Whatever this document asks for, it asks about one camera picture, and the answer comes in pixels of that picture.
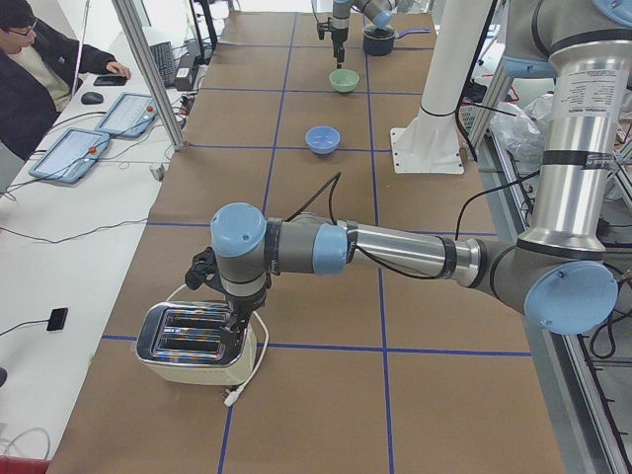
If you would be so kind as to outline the blue bowl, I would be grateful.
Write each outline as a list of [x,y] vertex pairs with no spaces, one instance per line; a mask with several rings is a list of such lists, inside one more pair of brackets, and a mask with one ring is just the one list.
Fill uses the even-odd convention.
[[314,126],[305,133],[307,148],[318,155],[328,155],[336,151],[340,141],[340,133],[327,125]]

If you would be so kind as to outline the black smartphone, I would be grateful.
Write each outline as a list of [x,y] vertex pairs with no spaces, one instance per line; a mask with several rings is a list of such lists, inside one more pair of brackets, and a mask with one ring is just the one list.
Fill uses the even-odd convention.
[[122,87],[126,84],[127,78],[117,75],[102,75],[94,80],[95,87]]

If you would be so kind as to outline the aluminium frame post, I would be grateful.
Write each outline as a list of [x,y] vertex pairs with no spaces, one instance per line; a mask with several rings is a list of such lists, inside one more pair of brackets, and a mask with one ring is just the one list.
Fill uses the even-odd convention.
[[131,0],[113,0],[112,3],[132,55],[156,103],[160,119],[167,131],[171,144],[175,151],[180,151],[185,146],[184,135],[172,109],[167,90],[154,63],[139,14]]

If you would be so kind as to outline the cream and chrome toaster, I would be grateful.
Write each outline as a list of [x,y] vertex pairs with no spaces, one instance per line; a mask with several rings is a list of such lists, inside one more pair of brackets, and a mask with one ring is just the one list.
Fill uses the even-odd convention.
[[228,330],[231,311],[216,301],[164,301],[144,319],[135,351],[171,382],[234,386],[253,373],[257,338],[251,327]]

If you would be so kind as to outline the far blue teach pendant tablet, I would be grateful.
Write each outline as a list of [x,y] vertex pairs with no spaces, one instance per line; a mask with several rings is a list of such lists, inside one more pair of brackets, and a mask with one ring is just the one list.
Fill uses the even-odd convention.
[[95,130],[118,138],[137,138],[157,117],[150,95],[122,93],[98,122]]

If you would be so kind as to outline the black keyboard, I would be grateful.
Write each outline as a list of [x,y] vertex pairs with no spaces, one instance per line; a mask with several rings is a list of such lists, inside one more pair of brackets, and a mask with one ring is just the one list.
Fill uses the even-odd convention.
[[176,74],[176,64],[171,43],[169,41],[161,41],[150,45],[149,50],[163,84],[167,88],[173,87]]

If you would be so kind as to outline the black computer mouse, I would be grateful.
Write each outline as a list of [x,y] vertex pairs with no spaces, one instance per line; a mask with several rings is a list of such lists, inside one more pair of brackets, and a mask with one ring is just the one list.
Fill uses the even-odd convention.
[[99,105],[102,104],[104,100],[105,98],[102,94],[92,91],[84,93],[80,98],[80,102],[83,105]]

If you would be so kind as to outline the person in dark jacket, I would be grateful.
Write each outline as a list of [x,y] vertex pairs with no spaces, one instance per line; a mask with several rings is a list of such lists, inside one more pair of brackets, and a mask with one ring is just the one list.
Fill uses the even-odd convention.
[[80,74],[130,70],[39,19],[24,0],[1,3],[1,142],[27,160],[67,107]]

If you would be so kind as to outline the white central pedestal column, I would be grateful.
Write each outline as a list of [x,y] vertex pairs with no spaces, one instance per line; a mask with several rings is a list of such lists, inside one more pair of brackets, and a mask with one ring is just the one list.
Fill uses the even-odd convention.
[[494,11],[492,0],[449,0],[444,4],[419,112],[406,127],[390,130],[397,174],[464,173],[456,125],[458,108]]

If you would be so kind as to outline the dark blue lidded saucepan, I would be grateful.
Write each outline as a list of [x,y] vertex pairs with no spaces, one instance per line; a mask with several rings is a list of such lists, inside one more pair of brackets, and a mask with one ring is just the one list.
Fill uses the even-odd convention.
[[370,56],[385,56],[391,53],[396,40],[409,35],[425,35],[430,32],[429,29],[406,29],[397,32],[391,27],[365,26],[362,29],[362,50]]

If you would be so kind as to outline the blue teach pendant tablet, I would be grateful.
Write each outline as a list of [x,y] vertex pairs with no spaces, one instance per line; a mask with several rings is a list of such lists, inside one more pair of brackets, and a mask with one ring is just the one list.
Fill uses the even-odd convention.
[[41,181],[73,184],[99,161],[110,142],[107,133],[70,127],[47,148],[29,175]]
[[150,95],[122,93],[98,122],[95,130],[118,138],[137,138],[157,117]]

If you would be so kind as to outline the green bowl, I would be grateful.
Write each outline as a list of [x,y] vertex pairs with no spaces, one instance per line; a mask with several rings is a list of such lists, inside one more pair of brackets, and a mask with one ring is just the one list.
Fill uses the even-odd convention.
[[336,92],[346,94],[354,91],[359,83],[359,75],[350,69],[335,69],[329,74],[330,85]]

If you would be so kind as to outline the small black square device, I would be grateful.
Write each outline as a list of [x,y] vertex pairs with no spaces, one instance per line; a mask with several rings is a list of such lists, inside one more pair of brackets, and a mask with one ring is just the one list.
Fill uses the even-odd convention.
[[46,330],[48,332],[61,331],[65,326],[67,314],[67,307],[52,309],[47,320]]

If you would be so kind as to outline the near blue teach pendant tablet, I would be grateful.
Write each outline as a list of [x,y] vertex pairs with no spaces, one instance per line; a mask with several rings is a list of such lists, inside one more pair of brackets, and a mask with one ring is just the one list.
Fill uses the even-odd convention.
[[41,181],[73,184],[99,161],[110,142],[107,133],[70,127],[47,148],[29,175]]

